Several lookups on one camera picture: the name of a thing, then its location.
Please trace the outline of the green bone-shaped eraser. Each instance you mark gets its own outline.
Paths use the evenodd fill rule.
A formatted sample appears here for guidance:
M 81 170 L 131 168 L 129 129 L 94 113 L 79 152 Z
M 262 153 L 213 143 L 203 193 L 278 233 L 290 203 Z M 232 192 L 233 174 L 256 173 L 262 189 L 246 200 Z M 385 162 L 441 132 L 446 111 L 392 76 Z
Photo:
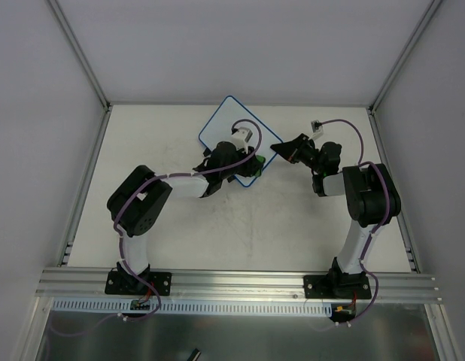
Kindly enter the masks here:
M 266 162 L 266 158 L 264 156 L 256 155 L 256 160 L 255 160 L 255 172 L 254 176 L 255 177 L 260 177 L 263 171 L 263 166 L 264 163 Z

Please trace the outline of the blue-framed whiteboard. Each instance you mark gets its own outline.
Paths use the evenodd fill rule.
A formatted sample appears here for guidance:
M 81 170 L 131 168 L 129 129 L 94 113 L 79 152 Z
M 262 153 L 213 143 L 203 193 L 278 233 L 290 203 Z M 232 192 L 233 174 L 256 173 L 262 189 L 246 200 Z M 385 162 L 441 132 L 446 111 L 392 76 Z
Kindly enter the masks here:
M 254 149 L 255 155 L 266 158 L 263 171 L 276 157 L 276 153 L 270 149 L 270 146 L 281 143 L 281 138 L 239 100 L 233 96 L 227 96 L 198 135 L 199 142 L 205 149 L 209 149 L 211 154 L 204 157 L 202 163 L 195 170 L 197 172 L 215 170 L 214 173 L 205 175 L 213 190 L 219 189 L 224 181 L 238 181 L 243 187 L 250 187 L 258 178 L 241 176 L 235 176 L 233 179 L 228 178 L 228 154 L 233 148 L 236 148 L 230 142 L 230 138 L 233 128 L 239 127 L 245 127 L 252 131 L 249 148 Z

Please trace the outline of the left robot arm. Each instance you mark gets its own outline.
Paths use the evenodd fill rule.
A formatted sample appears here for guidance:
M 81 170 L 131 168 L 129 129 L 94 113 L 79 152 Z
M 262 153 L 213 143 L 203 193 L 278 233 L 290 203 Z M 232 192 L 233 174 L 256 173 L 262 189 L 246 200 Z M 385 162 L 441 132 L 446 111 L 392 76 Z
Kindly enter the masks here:
M 168 200 L 207 198 L 236 175 L 259 177 L 266 161 L 254 147 L 239 148 L 229 141 L 218 143 L 204 156 L 191 173 L 159 176 L 146 165 L 139 165 L 109 198 L 107 209 L 120 237 L 117 272 L 131 293 L 141 293 L 150 284 L 147 233 Z

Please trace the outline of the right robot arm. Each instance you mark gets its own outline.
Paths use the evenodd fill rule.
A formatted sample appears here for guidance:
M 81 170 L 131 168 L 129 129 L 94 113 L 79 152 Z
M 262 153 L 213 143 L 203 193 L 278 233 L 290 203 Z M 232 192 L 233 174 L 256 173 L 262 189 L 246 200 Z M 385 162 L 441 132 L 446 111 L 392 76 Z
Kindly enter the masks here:
M 302 163 L 312 171 L 312 187 L 320 197 L 344 196 L 351 218 L 344 246 L 319 281 L 312 284 L 318 292 L 330 291 L 346 297 L 363 287 L 364 261 L 375 233 L 401 210 L 401 201 L 384 164 L 368 163 L 340 168 L 342 146 L 324 143 L 317 149 L 307 135 L 270 146 L 291 164 Z

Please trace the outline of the black object bottom edge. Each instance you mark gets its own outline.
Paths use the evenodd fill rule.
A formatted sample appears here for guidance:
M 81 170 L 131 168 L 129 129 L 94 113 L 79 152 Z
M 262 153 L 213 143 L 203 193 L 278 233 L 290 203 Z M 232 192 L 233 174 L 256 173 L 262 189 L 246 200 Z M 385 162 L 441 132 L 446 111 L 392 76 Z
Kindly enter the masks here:
M 187 361 L 197 361 L 201 355 L 201 351 L 197 348 L 193 350 Z

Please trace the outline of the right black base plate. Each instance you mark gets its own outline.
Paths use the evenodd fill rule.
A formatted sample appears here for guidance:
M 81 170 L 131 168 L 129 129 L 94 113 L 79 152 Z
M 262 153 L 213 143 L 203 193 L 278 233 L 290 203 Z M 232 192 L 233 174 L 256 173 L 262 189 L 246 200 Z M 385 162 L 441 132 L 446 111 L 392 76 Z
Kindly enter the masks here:
M 333 278 L 332 275 L 306 275 L 303 288 L 307 299 L 372 298 L 369 279 L 365 273 Z

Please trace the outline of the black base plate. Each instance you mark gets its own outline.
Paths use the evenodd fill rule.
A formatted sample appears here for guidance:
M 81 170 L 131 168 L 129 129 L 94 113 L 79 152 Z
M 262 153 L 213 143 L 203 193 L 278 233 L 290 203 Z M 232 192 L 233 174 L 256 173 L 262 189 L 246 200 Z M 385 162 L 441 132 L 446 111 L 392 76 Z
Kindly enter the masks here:
M 306 275 L 303 288 L 307 299 L 372 298 L 369 279 L 365 273 L 333 278 L 332 275 Z
M 160 296 L 169 296 L 172 285 L 172 274 L 170 272 L 144 271 L 139 277 L 149 283 Z M 109 271 L 105 282 L 105 294 L 119 296 L 144 296 L 151 292 L 137 278 L 125 271 L 112 269 Z

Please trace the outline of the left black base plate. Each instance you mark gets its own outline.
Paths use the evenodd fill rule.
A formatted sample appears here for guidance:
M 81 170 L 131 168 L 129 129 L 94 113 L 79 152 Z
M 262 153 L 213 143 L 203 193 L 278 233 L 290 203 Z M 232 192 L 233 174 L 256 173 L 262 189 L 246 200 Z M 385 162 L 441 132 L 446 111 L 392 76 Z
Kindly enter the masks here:
M 172 285 L 172 274 L 170 272 L 144 271 L 139 277 L 149 283 L 160 296 L 169 296 Z M 125 271 L 112 269 L 109 271 L 105 282 L 105 294 L 119 296 L 144 296 L 151 292 L 137 278 Z

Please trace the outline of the aluminium corner post right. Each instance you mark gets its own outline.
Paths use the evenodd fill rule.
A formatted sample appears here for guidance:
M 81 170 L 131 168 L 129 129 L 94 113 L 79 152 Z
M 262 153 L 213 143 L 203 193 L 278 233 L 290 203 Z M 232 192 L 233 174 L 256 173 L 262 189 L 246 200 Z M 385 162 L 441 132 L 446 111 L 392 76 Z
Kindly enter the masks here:
M 428 26 L 431 24 L 433 18 L 436 16 L 443 3 L 443 0 L 429 1 L 426 9 L 420 17 L 420 20 L 417 22 L 414 29 L 412 30 L 412 33 L 410 34 L 402 50 L 400 51 L 399 56 L 395 60 L 391 70 L 388 72 L 387 77 L 385 78 L 374 100 L 369 106 L 369 112 L 371 114 L 376 113 L 379 106 L 386 98 L 387 94 L 390 91 L 390 88 L 394 84 L 394 81 L 400 75 L 400 72 L 403 70 L 403 67 L 405 66 L 407 60 L 412 55 L 414 49 L 416 48 L 416 45 L 421 40 L 421 37 L 427 30 Z

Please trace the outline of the aluminium corner post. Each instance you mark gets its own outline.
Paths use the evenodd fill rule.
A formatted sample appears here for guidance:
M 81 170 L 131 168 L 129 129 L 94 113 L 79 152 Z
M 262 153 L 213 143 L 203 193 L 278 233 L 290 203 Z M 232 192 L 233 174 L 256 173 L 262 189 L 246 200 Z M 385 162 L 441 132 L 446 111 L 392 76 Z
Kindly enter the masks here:
M 65 11 L 62 8 L 62 5 L 57 0 L 46 0 L 45 3 L 49 7 L 55 21 L 57 22 L 58 27 L 60 28 L 60 31 L 62 32 L 67 44 L 71 48 L 75 59 L 78 61 L 82 72 L 92 87 L 92 90 L 98 99 L 99 104 L 103 109 L 108 110 L 110 107 L 110 102 L 108 101 L 108 98 L 105 95 L 105 92 L 100 85 L 99 80 L 92 66 L 90 65 L 90 62 L 82 46 L 80 45 L 80 42 L 65 14 Z
M 410 34 L 402 50 L 400 51 L 399 56 L 395 60 L 391 70 L 388 72 L 387 77 L 385 78 L 374 100 L 369 106 L 369 112 L 371 114 L 376 113 L 379 106 L 386 98 L 387 94 L 390 91 L 390 88 L 394 84 L 394 81 L 400 75 L 400 72 L 403 70 L 403 67 L 405 66 L 407 60 L 412 55 L 414 49 L 416 48 L 416 45 L 421 40 L 421 37 L 427 30 L 428 26 L 431 24 L 433 18 L 436 16 L 443 3 L 443 0 L 429 1 L 426 9 L 420 17 L 420 20 L 417 22 L 414 29 L 412 30 L 412 33 Z

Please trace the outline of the aluminium mounting rail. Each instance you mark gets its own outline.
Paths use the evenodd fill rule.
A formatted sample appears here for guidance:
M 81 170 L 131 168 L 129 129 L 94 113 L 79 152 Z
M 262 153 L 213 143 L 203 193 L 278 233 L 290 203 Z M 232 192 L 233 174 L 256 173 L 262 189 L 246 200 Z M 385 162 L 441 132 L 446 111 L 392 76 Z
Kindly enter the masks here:
M 36 296 L 105 297 L 109 268 L 47 267 Z M 303 272 L 171 270 L 170 297 L 211 301 L 301 302 Z M 434 276 L 417 273 L 378 273 L 377 302 L 442 304 Z

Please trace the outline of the aluminium corner post left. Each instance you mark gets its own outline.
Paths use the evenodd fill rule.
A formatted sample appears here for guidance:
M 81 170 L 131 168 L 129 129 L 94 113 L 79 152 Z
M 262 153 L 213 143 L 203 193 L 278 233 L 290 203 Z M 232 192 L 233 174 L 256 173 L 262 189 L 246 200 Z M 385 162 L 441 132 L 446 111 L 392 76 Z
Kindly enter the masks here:
M 105 92 L 100 85 L 99 80 L 92 66 L 90 65 L 90 62 L 82 46 L 80 45 L 80 42 L 65 14 L 65 11 L 62 8 L 62 5 L 57 0 L 46 0 L 45 3 L 49 7 L 55 21 L 57 22 L 58 27 L 60 28 L 60 31 L 62 32 L 67 44 L 71 48 L 75 59 L 78 61 L 82 72 L 92 87 L 92 90 L 98 99 L 99 104 L 103 109 L 108 110 L 110 107 L 110 102 L 108 101 L 108 98 L 105 95 Z

